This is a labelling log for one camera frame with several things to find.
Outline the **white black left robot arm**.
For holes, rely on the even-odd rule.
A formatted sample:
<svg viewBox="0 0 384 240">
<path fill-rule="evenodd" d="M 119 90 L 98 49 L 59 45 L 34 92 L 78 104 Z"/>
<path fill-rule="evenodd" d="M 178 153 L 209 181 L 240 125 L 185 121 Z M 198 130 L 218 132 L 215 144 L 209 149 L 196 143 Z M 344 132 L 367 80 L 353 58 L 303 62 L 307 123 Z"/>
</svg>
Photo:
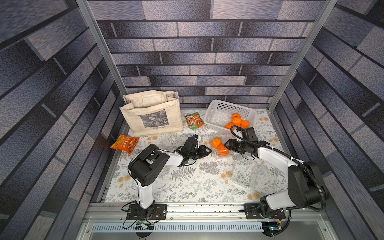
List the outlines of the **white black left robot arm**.
<svg viewBox="0 0 384 240">
<path fill-rule="evenodd" d="M 211 152 L 210 148 L 199 144 L 197 135 L 189 137 L 184 145 L 174 151 L 163 150 L 155 144 L 150 144 L 139 152 L 128 166 L 128 173 L 137 183 L 138 196 L 135 201 L 122 207 L 122 211 L 127 213 L 127 219 L 147 220 L 153 214 L 158 214 L 161 219 L 163 216 L 157 212 L 153 196 L 153 183 L 163 168 L 190 166 L 209 156 Z"/>
</svg>

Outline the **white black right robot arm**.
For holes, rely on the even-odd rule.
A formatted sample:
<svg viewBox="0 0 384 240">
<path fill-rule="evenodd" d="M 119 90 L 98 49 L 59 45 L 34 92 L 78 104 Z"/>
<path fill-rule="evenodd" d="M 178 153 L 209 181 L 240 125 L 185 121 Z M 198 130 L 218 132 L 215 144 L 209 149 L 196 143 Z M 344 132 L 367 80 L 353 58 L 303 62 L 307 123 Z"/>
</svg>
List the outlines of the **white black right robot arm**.
<svg viewBox="0 0 384 240">
<path fill-rule="evenodd" d="M 259 205 L 244 210 L 270 218 L 279 210 L 308 208 L 316 212 L 326 209 L 329 191 L 325 185 L 319 166 L 312 162 L 298 160 L 266 141 L 259 141 L 253 128 L 230 127 L 234 136 L 225 143 L 229 150 L 239 154 L 249 153 L 252 157 L 272 164 L 287 176 L 287 188 L 260 198 Z"/>
</svg>

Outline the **orange mandarin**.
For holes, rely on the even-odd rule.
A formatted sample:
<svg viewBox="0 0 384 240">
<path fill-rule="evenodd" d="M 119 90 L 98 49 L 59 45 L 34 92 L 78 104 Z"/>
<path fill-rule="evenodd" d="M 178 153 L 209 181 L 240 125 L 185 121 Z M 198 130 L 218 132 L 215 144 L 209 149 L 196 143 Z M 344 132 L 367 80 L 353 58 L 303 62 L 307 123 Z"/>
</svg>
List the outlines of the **orange mandarin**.
<svg viewBox="0 0 384 240">
<path fill-rule="evenodd" d="M 249 126 L 250 126 L 249 121 L 242 120 L 241 125 L 240 125 L 241 128 L 246 129 L 246 128 L 248 128 Z"/>
<path fill-rule="evenodd" d="M 241 115 L 240 115 L 240 114 L 237 114 L 237 113 L 235 113 L 235 114 L 232 115 L 232 119 L 233 119 L 233 118 L 240 118 L 240 117 L 241 117 Z"/>
<path fill-rule="evenodd" d="M 232 123 L 235 125 L 235 126 L 240 126 L 241 123 L 242 123 L 242 118 L 239 117 L 239 116 L 235 116 L 232 118 Z"/>
<path fill-rule="evenodd" d="M 227 156 L 230 153 L 230 151 L 224 146 L 224 144 L 220 144 L 217 150 L 220 157 Z"/>
<path fill-rule="evenodd" d="M 226 129 L 229 129 L 229 130 L 230 130 L 232 126 L 234 126 L 233 123 L 228 123 L 228 124 L 226 125 Z"/>
<path fill-rule="evenodd" d="M 223 141 L 221 138 L 215 138 L 211 141 L 212 146 L 217 149 L 220 144 L 222 144 Z"/>
</svg>

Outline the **clear plastic clamshell container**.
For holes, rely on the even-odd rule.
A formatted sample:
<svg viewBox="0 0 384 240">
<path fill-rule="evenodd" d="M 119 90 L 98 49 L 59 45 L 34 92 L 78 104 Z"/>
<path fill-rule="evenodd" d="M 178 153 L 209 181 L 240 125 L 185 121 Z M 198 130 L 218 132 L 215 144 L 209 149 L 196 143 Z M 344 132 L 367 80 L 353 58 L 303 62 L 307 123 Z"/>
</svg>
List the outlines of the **clear plastic clamshell container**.
<svg viewBox="0 0 384 240">
<path fill-rule="evenodd" d="M 209 147 L 212 149 L 211 155 L 216 160 L 224 160 L 232 157 L 235 152 L 230 150 L 227 143 L 231 137 L 229 135 L 210 135 L 208 138 Z"/>
<path fill-rule="evenodd" d="M 241 187 L 253 189 L 256 185 L 258 163 L 254 161 L 235 162 L 232 181 Z"/>
</svg>

